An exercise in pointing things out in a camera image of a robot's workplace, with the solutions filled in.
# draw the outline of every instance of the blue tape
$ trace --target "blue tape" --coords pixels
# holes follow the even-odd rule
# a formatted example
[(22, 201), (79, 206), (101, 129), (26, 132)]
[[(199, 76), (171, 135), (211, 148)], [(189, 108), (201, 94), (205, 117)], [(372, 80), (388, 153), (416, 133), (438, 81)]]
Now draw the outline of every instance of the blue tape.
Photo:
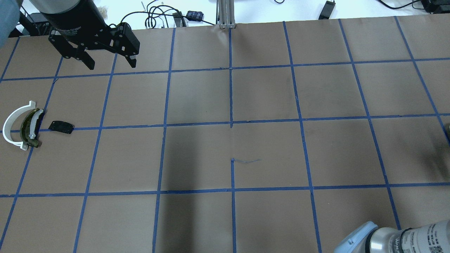
[(387, 189), (387, 194), (389, 196), (389, 201), (391, 202), (392, 212), (394, 214), (394, 218), (395, 218), (395, 221), (396, 221), (397, 229), (400, 230), (401, 229), (400, 220), (399, 220), (398, 215), (397, 215), (397, 209), (395, 207), (394, 198), (392, 197), (391, 188), (389, 187), (389, 180), (387, 178), (386, 169), (384, 167), (383, 158), (381, 157), (381, 151), (380, 151), (380, 147), (378, 145), (377, 137), (375, 135), (375, 130), (374, 130), (374, 126), (372, 124), (372, 119), (371, 119), (371, 116), (370, 116), (370, 113), (369, 113), (369, 109), (367, 107), (367, 103), (366, 103), (366, 100), (365, 100), (365, 97), (364, 97), (363, 89), (361, 87), (360, 79), (358, 77), (358, 72), (356, 71), (356, 67), (355, 67), (355, 64), (353, 62), (353, 57), (351, 55), (351, 51), (350, 51), (350, 47), (348, 45), (347, 36), (345, 35), (344, 27), (342, 26), (342, 22), (341, 22), (340, 19), (338, 19), (338, 22), (339, 22), (339, 27), (341, 28), (342, 36), (344, 38), (345, 46), (347, 47), (348, 56), (350, 57), (350, 61), (352, 62), (351, 66), (353, 68), (353, 73), (355, 74), (356, 83), (358, 84), (358, 89), (360, 91), (361, 99), (363, 101), (364, 110), (365, 110), (365, 112), (367, 114), (367, 121), (369, 122), (370, 132), (372, 133), (372, 138), (373, 138), (373, 143), (375, 144), (375, 149), (377, 151), (378, 159), (380, 161), (380, 167), (381, 167), (381, 171), (383, 173), (384, 182), (386, 184), (386, 189)]
[(219, 121), (219, 122), (197, 122), (197, 123), (174, 123), (167, 124), (168, 127), (185, 127), (185, 126), (205, 126), (205, 125), (228, 125), (229, 121)]
[(427, 61), (448, 61), (450, 58), (428, 58), (428, 59), (414, 59), (416, 62), (427, 62)]
[(22, 184), (23, 184), (23, 179), (25, 178), (25, 174), (27, 173), (28, 165), (30, 164), (30, 159), (31, 159), (31, 155), (33, 154), (33, 150), (34, 150), (34, 148), (31, 147), (30, 153), (28, 154), (27, 162), (25, 163), (25, 167), (22, 172), (22, 176), (20, 177), (20, 181), (19, 181), (19, 185), (16, 190), (16, 194), (14, 195), (13, 204), (11, 205), (11, 209), (9, 210), (8, 219), (6, 220), (6, 223), (5, 223), (5, 226), (3, 229), (3, 233), (2, 233), (1, 239), (0, 239), (0, 250), (1, 250), (1, 247), (3, 246), (3, 242), (5, 240), (6, 231), (8, 230), (9, 223), (11, 222), (11, 217), (13, 215), (14, 208), (16, 206), (17, 198), (19, 197), (19, 192), (20, 192), (20, 188), (22, 187)]
[(246, 123), (271, 123), (271, 122), (299, 122), (298, 118), (288, 119), (263, 119), (263, 120), (240, 120), (234, 121), (233, 124), (246, 124)]
[(168, 73), (168, 70), (114, 73), (115, 76)]
[(37, 194), (19, 194), (20, 198), (31, 198), (31, 197), (74, 197), (74, 196), (84, 196), (84, 193), (37, 193)]
[(307, 67), (307, 66), (326, 66), (326, 65), (347, 65), (351, 64), (351, 62), (336, 62), (336, 63), (301, 63), (294, 64), (294, 67)]
[(367, 116), (350, 116), (350, 117), (311, 117), (311, 118), (305, 118), (305, 119), (303, 119), (303, 121), (341, 120), (341, 119), (367, 119)]
[(237, 246), (236, 246), (236, 191), (235, 191), (235, 187), (234, 187), (234, 158), (231, 159), (231, 161), (230, 161), (230, 167), (231, 167), (231, 221), (233, 224), (233, 253), (236, 253), (237, 252)]
[(359, 61), (353, 62), (354, 64), (364, 64), (364, 63), (404, 63), (411, 62), (411, 60), (384, 60), (384, 61)]
[(149, 128), (149, 127), (163, 127), (163, 124), (156, 125), (132, 125), (132, 126), (103, 126), (102, 129), (122, 129), (122, 128)]
[(53, 79), (54, 77), (20, 77), (20, 78), (6, 78), (3, 81), (24, 81), (24, 80), (41, 80), (41, 79)]
[(74, 76), (59, 76), (58, 78), (75, 78), (75, 77), (106, 77), (111, 74), (88, 74), (88, 75), (74, 75)]
[(236, 188), (235, 191), (309, 190), (309, 186)]
[[(286, 36), (286, 43), (288, 45), (288, 53), (289, 53), (289, 62), (291, 66), (291, 73), (292, 73), (292, 82), (293, 82), (293, 88), (294, 88), (294, 94), (295, 94), (295, 102), (297, 105), (297, 112), (298, 112), (298, 118), (302, 119), (302, 113), (300, 110), (300, 104), (298, 101), (298, 93), (297, 93), (297, 81), (295, 79), (295, 72), (294, 72), (294, 64), (292, 60), (292, 52), (291, 52), (291, 45), (289, 43), (289, 36), (288, 36), (288, 30), (286, 28), (286, 22), (283, 21), (283, 28), (284, 28), (284, 35)], [(314, 187), (312, 183), (312, 177), (311, 177), (311, 170), (309, 165), (309, 159), (308, 159), (308, 149), (306, 148), (306, 140), (305, 140), (305, 132), (303, 128), (303, 120), (300, 120), (300, 132), (301, 132), (301, 141), (303, 143), (303, 153), (305, 155), (305, 163), (306, 163), (306, 172), (308, 175), (308, 185), (310, 190), (310, 196), (311, 196), (311, 207), (312, 207), (312, 215), (314, 220), (314, 229), (315, 229), (315, 236), (317, 241), (317, 249), (319, 253), (322, 253), (322, 245), (320, 243), (320, 234), (319, 234), (319, 225), (317, 222), (317, 212), (315, 209), (315, 200), (314, 200)]]
[(441, 183), (407, 183), (407, 184), (391, 184), (391, 187), (424, 187), (424, 186), (449, 186), (450, 182)]
[(123, 196), (123, 195), (153, 195), (157, 191), (121, 191), (121, 192), (89, 192), (89, 196)]
[(231, 48), (231, 29), (228, 29), (228, 51), (229, 51), (229, 125), (233, 128), (233, 57)]
[(89, 175), (87, 178), (86, 190), (85, 190), (84, 198), (83, 198), (83, 205), (81, 207), (80, 220), (78, 221), (78, 228), (76, 230), (76, 237), (75, 237), (75, 243), (73, 246), (73, 253), (76, 253), (77, 252), (76, 249), (78, 248), (78, 240), (80, 238), (81, 225), (83, 223), (84, 211), (86, 208), (87, 197), (89, 195), (89, 187), (90, 187), (90, 182), (92, 179), (92, 172), (94, 171), (95, 159), (97, 158), (97, 151), (99, 149), (100, 136), (102, 134), (102, 127), (103, 127), (103, 121), (105, 118), (106, 105), (108, 103), (109, 90), (111, 89), (111, 82), (113, 80), (114, 68), (116, 67), (116, 60), (117, 60), (117, 54), (114, 55), (114, 61), (112, 62), (113, 64), (112, 64), (112, 68), (111, 68), (111, 73), (109, 75), (108, 87), (106, 89), (105, 100), (103, 103), (102, 117), (100, 119), (99, 132), (97, 135), (97, 141), (95, 143), (95, 148), (94, 148), (94, 155), (92, 156), (92, 163), (91, 163)]
[[(436, 183), (404, 183), (390, 184), (391, 188), (400, 187), (425, 187), (425, 186), (450, 186), (450, 182)], [(336, 189), (372, 189), (386, 188), (382, 185), (322, 185), (314, 186), (314, 190), (336, 190)], [(89, 192), (89, 196), (120, 196), (120, 195), (155, 195), (155, 194), (198, 194), (198, 193), (216, 193), (216, 192), (247, 192), (247, 191), (285, 191), (285, 190), (309, 190), (309, 186), (287, 186), (287, 187), (249, 187), (249, 188), (218, 188), (218, 189), (200, 189), (200, 190), (162, 190), (162, 191), (119, 191), (119, 192)], [(84, 196), (84, 193), (37, 193), (37, 194), (19, 194), (18, 198), (26, 197), (71, 197)], [(13, 198), (14, 194), (2, 194), (0, 198)]]
[(255, 69), (255, 68), (286, 68), (291, 65), (268, 65), (268, 66), (248, 66), (248, 67), (233, 67), (233, 69)]
[(368, 189), (368, 188), (385, 188), (384, 185), (326, 185), (314, 186), (315, 190), (335, 190), (335, 189)]
[(182, 69), (182, 70), (172, 70), (172, 73), (179, 72), (199, 72), (199, 71), (217, 71), (223, 70), (222, 68), (198, 68), (198, 69)]
[(414, 68), (416, 69), (417, 75), (420, 78), (420, 82), (422, 83), (423, 89), (425, 90), (425, 93), (427, 93), (428, 99), (430, 100), (431, 106), (433, 107), (434, 113), (436, 114), (437, 120), (439, 121), (439, 124), (441, 125), (442, 131), (444, 133), (445, 139), (447, 140), (447, 144), (450, 145), (450, 139), (447, 137), (446, 128), (444, 126), (444, 123), (442, 122), (441, 117), (439, 116), (439, 112), (437, 110), (436, 105), (433, 102), (433, 99), (431, 98), (430, 91), (427, 88), (427, 85), (425, 84), (425, 81), (423, 79), (422, 74), (420, 73), (419, 67), (417, 66), (416, 60), (414, 59), (413, 53), (411, 52), (410, 46), (408, 45), (408, 41), (406, 41), (406, 37), (403, 33), (403, 30), (401, 29), (400, 23), (398, 22), (398, 18), (394, 17), (395, 22), (397, 23), (397, 27), (400, 31), (401, 37), (403, 38), (403, 42), (405, 43), (405, 46), (408, 50), (409, 56), (411, 57), (411, 60), (413, 61)]
[(6, 70), (8, 70), (9, 64), (11, 63), (11, 59), (13, 58), (14, 52), (16, 51), (17, 45), (19, 44), (19, 40), (20, 40), (20, 37), (17, 37), (16, 44), (14, 44), (14, 47), (13, 47), (13, 51), (11, 51), (11, 54), (9, 55), (8, 61), (6, 62), (6, 66), (3, 70), (3, 73), (1, 74), (0, 82), (5, 77)]
[(169, 72), (167, 74), (167, 90), (166, 90), (166, 103), (164, 107), (164, 132), (162, 134), (162, 146), (161, 146), (161, 159), (159, 161), (159, 175), (158, 175), (158, 194), (156, 195), (156, 205), (155, 205), (155, 221), (153, 224), (153, 249), (152, 253), (156, 251), (156, 236), (158, 232), (158, 217), (159, 217), (159, 201), (161, 198), (161, 183), (162, 183), (162, 168), (164, 163), (164, 149), (166, 146), (166, 132), (167, 132), (167, 110), (169, 106), (169, 93), (170, 93), (170, 80), (172, 74), (172, 60), (173, 60), (173, 48), (175, 44), (175, 31), (172, 32), (172, 42), (170, 48), (170, 60), (169, 60)]
[(53, 82), (52, 82), (52, 86), (50, 87), (50, 91), (49, 91), (49, 95), (47, 96), (47, 100), (45, 101), (45, 106), (44, 106), (44, 110), (47, 109), (47, 106), (49, 105), (50, 102), (50, 97), (52, 95), (53, 92), (53, 88), (55, 86), (56, 81), (58, 80), (58, 73), (59, 73), (59, 69), (61, 68), (61, 64), (63, 63), (63, 57), (61, 56), (61, 58), (59, 59), (59, 64), (58, 64), (58, 68), (56, 69), (56, 73), (55, 76), (53, 77)]

